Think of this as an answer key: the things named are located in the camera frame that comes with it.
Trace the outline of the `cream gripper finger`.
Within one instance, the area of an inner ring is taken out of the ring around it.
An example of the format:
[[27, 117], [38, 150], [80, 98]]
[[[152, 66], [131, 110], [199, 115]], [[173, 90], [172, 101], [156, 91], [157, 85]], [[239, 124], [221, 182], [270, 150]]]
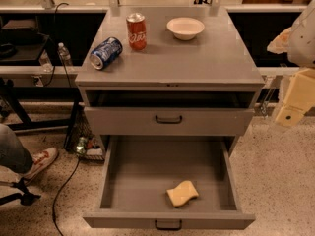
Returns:
[[283, 30], [277, 37], [275, 37], [267, 46], [267, 50], [271, 53], [282, 54], [287, 53], [288, 39], [291, 33], [291, 28]]
[[283, 127], [295, 126], [315, 106], [315, 70], [303, 69], [289, 79], [288, 89], [275, 122]]

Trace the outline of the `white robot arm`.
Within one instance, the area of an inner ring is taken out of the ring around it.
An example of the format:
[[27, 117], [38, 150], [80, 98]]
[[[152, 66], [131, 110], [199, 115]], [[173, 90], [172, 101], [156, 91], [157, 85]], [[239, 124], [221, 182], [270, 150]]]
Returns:
[[267, 50], [286, 53], [289, 62], [300, 67], [290, 77], [286, 95], [275, 123], [295, 126], [315, 106], [315, 0], [294, 21], [293, 25], [274, 38]]

